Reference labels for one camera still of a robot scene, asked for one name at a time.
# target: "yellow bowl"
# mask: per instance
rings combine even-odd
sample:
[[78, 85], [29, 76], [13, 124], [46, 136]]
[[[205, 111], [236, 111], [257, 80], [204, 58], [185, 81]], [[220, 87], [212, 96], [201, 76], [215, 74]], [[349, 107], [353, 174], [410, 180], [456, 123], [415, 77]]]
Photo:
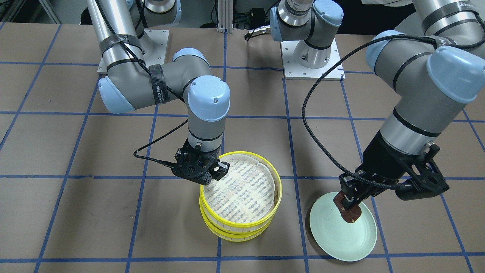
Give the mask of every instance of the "yellow bowl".
[[223, 160], [225, 156], [232, 155], [232, 154], [244, 154], [246, 156], [254, 158], [269, 169], [271, 176], [273, 177], [273, 180], [275, 182], [275, 200], [274, 200], [273, 209], [271, 209], [264, 217], [262, 217], [261, 219], [255, 222], [250, 222], [250, 223], [231, 222], [220, 217], [211, 209], [211, 207], [207, 203], [206, 198], [204, 196], [204, 186], [200, 186], [200, 198], [199, 198], [200, 211], [209, 229], [212, 232], [214, 232], [217, 236], [219, 236], [222, 233], [224, 237], [229, 238], [227, 239], [222, 236], [219, 236], [223, 239], [234, 241], [233, 239], [243, 238], [245, 240], [248, 240], [261, 234], [269, 226], [269, 223], [273, 219], [273, 216], [275, 215], [276, 210], [278, 209], [281, 203], [281, 197], [282, 197], [281, 179], [278, 175], [278, 172], [274, 168], [274, 166], [268, 160], [266, 160], [262, 156], [257, 155], [255, 153], [230, 152], [230, 153], [221, 155], [219, 158]]
[[216, 236], [231, 242], [244, 242], [244, 241], [251, 240], [252, 238], [255, 238], [259, 234], [263, 233], [263, 231], [265, 231], [271, 223], [271, 220], [270, 220], [264, 227], [262, 227], [260, 230], [255, 232], [232, 234], [224, 230], [221, 230], [220, 228], [218, 228], [216, 225], [214, 225], [209, 221], [209, 219], [207, 218], [207, 215], [204, 213], [201, 202], [199, 202], [199, 207], [200, 207], [200, 212], [202, 213], [202, 219], [206, 223], [206, 226], [209, 228], [209, 230], [212, 233], [214, 233]]

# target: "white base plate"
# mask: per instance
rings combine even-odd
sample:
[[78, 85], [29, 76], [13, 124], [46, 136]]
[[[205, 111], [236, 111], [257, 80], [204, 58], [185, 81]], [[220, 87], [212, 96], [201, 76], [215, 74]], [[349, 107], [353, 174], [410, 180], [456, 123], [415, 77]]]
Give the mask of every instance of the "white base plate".
[[[293, 51], [299, 41], [286, 41], [281, 42], [281, 55], [283, 57], [283, 68], [285, 69], [285, 79], [294, 80], [316, 80], [320, 78], [329, 68], [334, 66], [340, 60], [339, 50], [337, 49], [337, 43], [335, 40], [332, 42], [331, 55], [327, 64], [322, 68], [307, 68], [296, 60], [293, 56]], [[340, 81], [345, 79], [345, 73], [343, 72], [342, 65], [339, 65], [330, 74], [325, 77], [325, 80]]]
[[347, 223], [333, 199], [337, 192], [321, 196], [310, 212], [310, 229], [316, 242], [330, 256], [347, 262], [365, 258], [377, 241], [377, 225], [369, 209], [360, 203], [362, 215]]
[[[150, 39], [155, 44], [153, 52], [150, 56], [143, 55], [146, 67], [154, 64], [164, 64], [165, 56], [167, 54], [168, 47], [168, 30], [145, 30], [145, 34], [150, 37]], [[99, 67], [97, 68], [98, 73], [107, 75], [106, 66], [104, 65], [104, 60], [101, 58], [99, 61]]]

